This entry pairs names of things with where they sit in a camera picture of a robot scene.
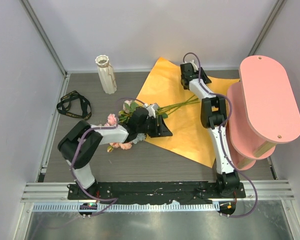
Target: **pink rose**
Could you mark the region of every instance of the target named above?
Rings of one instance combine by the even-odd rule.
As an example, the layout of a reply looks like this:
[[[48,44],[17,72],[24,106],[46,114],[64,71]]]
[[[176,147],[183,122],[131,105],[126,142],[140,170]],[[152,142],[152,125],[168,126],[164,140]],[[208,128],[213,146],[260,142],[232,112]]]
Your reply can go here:
[[[131,142],[127,142],[127,143],[119,143],[120,148],[122,148],[123,150],[128,150],[132,147]]]
[[[128,104],[128,105],[130,106],[131,103],[132,103],[132,101],[129,101],[129,100],[125,100],[125,101],[124,101],[124,104],[123,104],[123,111],[124,111],[126,114],[129,113],[129,110],[126,109],[125,104]]]
[[[108,124],[110,124],[110,126],[113,126],[113,125],[117,124],[116,115],[109,114],[109,116],[108,116]]]
[[[117,149],[118,147],[120,147],[120,144],[122,144],[122,143],[111,142],[111,143],[109,143],[109,144],[110,144],[111,147]]]

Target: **green stem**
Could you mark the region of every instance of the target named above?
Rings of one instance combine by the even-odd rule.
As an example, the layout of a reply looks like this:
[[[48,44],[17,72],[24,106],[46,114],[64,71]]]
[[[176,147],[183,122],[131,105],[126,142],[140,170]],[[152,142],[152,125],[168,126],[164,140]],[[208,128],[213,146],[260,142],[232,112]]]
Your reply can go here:
[[[193,101],[197,101],[198,98],[193,99],[193,100],[190,100],[190,99],[192,99],[194,96],[195,96],[195,95],[193,95],[193,96],[190,97],[187,101],[184,101],[184,102],[179,102],[179,103],[176,103],[176,104],[171,104],[171,105],[168,105],[168,106],[159,107],[159,108],[158,108],[158,111],[160,111],[160,110],[162,110],[162,109],[166,109],[166,108],[175,108],[175,107],[183,106],[183,105],[186,104],[186,103],[190,103],[190,102],[193,102]]]
[[[187,103],[186,105],[190,105],[190,104],[198,104],[198,103],[200,103],[199,101],[197,101],[197,102],[191,102],[191,103]],[[169,112],[168,113],[168,116],[170,115],[170,114],[172,114],[173,112],[175,112],[175,111],[177,111],[179,108],[181,108],[182,106],[179,106],[179,107],[177,107],[175,110],[173,110],[172,112]]]
[[[184,101],[184,102],[180,102],[180,103],[176,103],[176,104],[171,104],[171,105],[168,105],[168,106],[164,106],[164,107],[159,107],[158,108],[158,112],[160,111],[164,111],[164,112],[167,112],[167,111],[170,111],[174,108],[177,108],[177,107],[182,107],[182,106],[185,106],[187,105],[188,103],[192,103],[192,102],[195,102],[198,100],[198,98],[196,99],[193,99],[191,100],[195,95],[193,95],[192,97],[190,97],[188,100]]]
[[[185,106],[185,105],[189,105],[189,104],[197,104],[197,103],[200,103],[199,101],[198,101],[198,98],[196,98],[196,99],[193,99],[193,100],[190,100],[191,98],[193,98],[195,95],[193,95],[192,97],[190,97],[187,101],[185,101],[185,102],[182,102],[182,103],[180,103],[180,104],[178,104],[178,105],[176,105],[176,106],[172,106],[172,107],[170,107],[170,108],[168,108],[168,109],[164,109],[163,111],[159,111],[159,114],[164,114],[164,113],[167,113],[167,112],[169,112],[169,111],[171,111],[172,109],[175,109],[175,110],[173,110],[173,112],[174,111],[176,111],[176,110],[178,110],[180,107],[182,107],[182,106]]]

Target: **yellow paper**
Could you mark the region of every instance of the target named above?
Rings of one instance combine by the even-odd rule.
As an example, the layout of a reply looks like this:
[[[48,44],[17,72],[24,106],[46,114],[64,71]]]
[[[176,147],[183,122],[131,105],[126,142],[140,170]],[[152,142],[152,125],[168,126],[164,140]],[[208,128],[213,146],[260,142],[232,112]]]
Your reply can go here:
[[[213,92],[224,95],[227,94],[230,85],[239,81],[209,78],[212,83],[208,87]],[[160,107],[184,102],[194,94],[184,90],[180,81],[180,66],[161,57],[151,70],[137,98],[148,104],[157,103]],[[164,119],[173,136],[147,137],[146,141],[212,168],[215,161],[214,148],[208,131],[201,124],[200,114],[200,103],[182,106]]]

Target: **table surface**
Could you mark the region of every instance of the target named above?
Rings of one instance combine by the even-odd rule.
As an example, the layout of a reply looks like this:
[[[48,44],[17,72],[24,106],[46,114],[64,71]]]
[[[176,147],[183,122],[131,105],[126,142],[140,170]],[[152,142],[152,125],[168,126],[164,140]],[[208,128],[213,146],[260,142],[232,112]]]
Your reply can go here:
[[[123,97],[135,98],[145,82],[148,72],[115,73],[117,91],[104,93],[97,73],[71,74],[67,93],[77,90],[84,95],[92,107],[90,124],[104,124],[110,113],[117,113],[121,106],[116,100]],[[237,70],[207,71],[216,78],[239,78]],[[74,101],[71,112],[81,113],[79,101]],[[76,125],[80,119],[61,115],[50,154],[45,182],[71,182],[67,162],[57,149],[60,140]],[[97,181],[210,181],[215,180],[216,170],[183,156],[147,142],[139,142],[129,150],[115,149],[107,152],[107,146],[101,145],[90,161],[92,174]],[[245,173],[253,180],[272,180],[267,160],[259,160]]]

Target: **metal frame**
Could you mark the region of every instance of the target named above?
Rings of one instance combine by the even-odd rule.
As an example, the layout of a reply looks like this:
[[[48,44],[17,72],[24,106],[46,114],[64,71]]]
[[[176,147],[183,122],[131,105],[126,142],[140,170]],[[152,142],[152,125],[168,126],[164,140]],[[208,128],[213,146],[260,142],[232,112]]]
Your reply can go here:
[[[64,95],[66,95],[68,84],[69,84],[69,79],[70,79],[70,74],[67,74],[66,77],[63,79],[58,99],[60,99]],[[43,150],[43,154],[42,154],[42,158],[41,158],[41,165],[40,165],[39,173],[38,173],[38,176],[36,179],[37,181],[40,177],[40,174],[46,174],[48,162],[49,162],[49,158],[50,158],[50,153],[52,150],[52,145],[54,143],[54,139],[55,139],[58,123],[59,123],[60,114],[58,114],[57,109],[54,110],[54,113],[52,115],[53,115],[53,118],[50,122],[49,134],[48,134],[48,137],[46,140],[45,148]]]
[[[254,200],[254,190],[248,181],[241,181],[244,185],[246,198],[238,201]],[[256,180],[253,181],[258,199],[262,200],[294,200],[294,195],[287,180]],[[78,200],[68,200],[68,184],[73,182],[38,182],[27,183],[21,198],[22,203],[55,203],[55,202],[78,202]],[[214,201],[232,201],[233,199],[213,199]]]
[[[282,200],[282,206],[284,209],[285,216],[288,220],[288,224],[293,235],[293,238],[296,240],[300,239],[300,221],[298,218],[298,211],[296,210],[296,201],[292,200]]]
[[[73,212],[78,210],[80,203],[89,202],[89,200],[67,199],[69,190],[67,185],[72,183],[73,182],[27,183],[21,198],[21,203],[24,204],[24,206],[14,239],[24,240],[32,212],[51,212],[60,210],[63,212]],[[242,181],[242,183],[247,197],[238,199],[238,201],[254,201],[255,194],[252,186],[248,181]],[[281,200],[292,235],[294,239],[300,240],[300,222],[295,210],[295,198],[289,182],[287,180],[256,180],[253,181],[253,183],[256,187],[259,201]],[[110,211],[215,211],[219,206],[218,201],[221,200],[231,201],[233,199],[213,199],[213,204],[201,204],[195,207],[191,207],[191,205],[179,207],[178,203],[175,203],[175,206],[163,205],[162,207],[151,205],[140,205],[140,207],[134,205],[118,205]]]
[[[44,28],[42,27],[34,9],[32,8],[31,4],[28,0],[19,0],[22,4],[24,10],[26,11],[27,15],[29,16],[31,22],[33,23],[35,29],[37,30],[38,34],[40,35],[44,45],[48,49],[49,53],[51,54],[53,60],[55,61],[56,65],[58,66],[60,72],[64,77],[67,75],[67,71],[65,70],[64,66],[62,65],[54,47],[52,46]]]
[[[270,27],[272,26],[275,19],[279,15],[280,10],[283,8],[286,1],[287,0],[277,0],[276,1],[276,3],[274,4],[268,18],[266,19],[266,21],[263,25],[258,37],[255,40],[255,42],[254,42],[254,44],[253,44],[253,46],[252,46],[252,48],[251,48],[251,50],[248,54],[248,57],[254,55],[257,52],[258,48],[260,47],[262,41],[265,39],[267,33],[270,30]]]

